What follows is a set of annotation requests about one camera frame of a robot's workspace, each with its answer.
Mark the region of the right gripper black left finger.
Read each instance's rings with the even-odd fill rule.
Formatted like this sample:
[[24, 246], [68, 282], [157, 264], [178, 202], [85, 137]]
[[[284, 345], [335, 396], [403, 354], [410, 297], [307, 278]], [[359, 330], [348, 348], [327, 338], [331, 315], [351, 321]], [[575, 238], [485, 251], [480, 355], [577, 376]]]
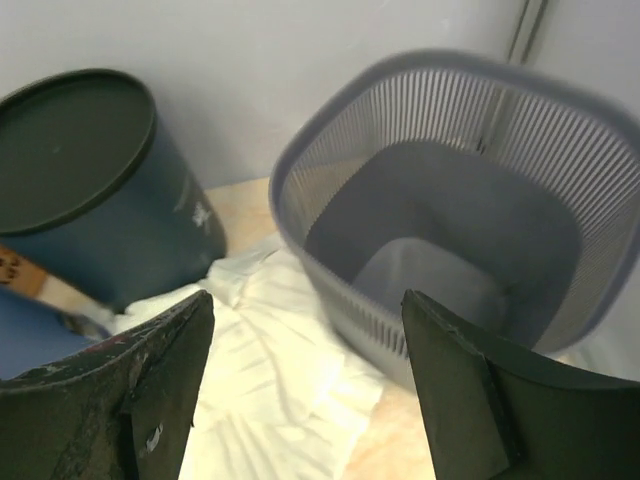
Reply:
[[212, 342], [210, 294], [1, 383], [4, 479], [176, 479]]

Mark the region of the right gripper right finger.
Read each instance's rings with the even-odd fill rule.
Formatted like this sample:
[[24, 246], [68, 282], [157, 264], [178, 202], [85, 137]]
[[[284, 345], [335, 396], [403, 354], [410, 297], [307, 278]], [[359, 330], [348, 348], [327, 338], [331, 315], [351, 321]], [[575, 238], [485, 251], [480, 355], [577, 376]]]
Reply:
[[638, 478], [638, 382], [539, 355], [418, 291], [402, 321], [436, 478]]

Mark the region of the blue round bin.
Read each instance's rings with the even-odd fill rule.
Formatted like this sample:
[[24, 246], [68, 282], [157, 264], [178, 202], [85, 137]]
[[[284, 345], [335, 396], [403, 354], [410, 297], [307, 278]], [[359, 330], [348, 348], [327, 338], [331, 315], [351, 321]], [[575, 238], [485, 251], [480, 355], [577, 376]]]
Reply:
[[1, 378], [10, 380], [99, 343], [110, 333], [90, 318], [1, 288]]

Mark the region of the black round bin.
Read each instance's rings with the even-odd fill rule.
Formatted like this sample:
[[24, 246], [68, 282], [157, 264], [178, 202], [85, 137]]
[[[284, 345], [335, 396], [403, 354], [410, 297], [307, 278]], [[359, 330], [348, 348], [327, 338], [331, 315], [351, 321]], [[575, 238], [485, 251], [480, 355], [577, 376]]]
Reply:
[[115, 312], [203, 278], [227, 252], [150, 90], [96, 68], [2, 99], [1, 242]]

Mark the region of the grey mesh bin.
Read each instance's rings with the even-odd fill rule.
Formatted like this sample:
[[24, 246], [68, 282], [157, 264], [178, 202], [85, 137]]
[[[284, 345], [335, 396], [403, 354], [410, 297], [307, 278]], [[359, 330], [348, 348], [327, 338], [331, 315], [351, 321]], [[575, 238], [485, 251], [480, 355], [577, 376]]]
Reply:
[[639, 262], [639, 123], [521, 67], [405, 52], [305, 124], [269, 200], [334, 329], [413, 390], [408, 290], [548, 356], [604, 323]]

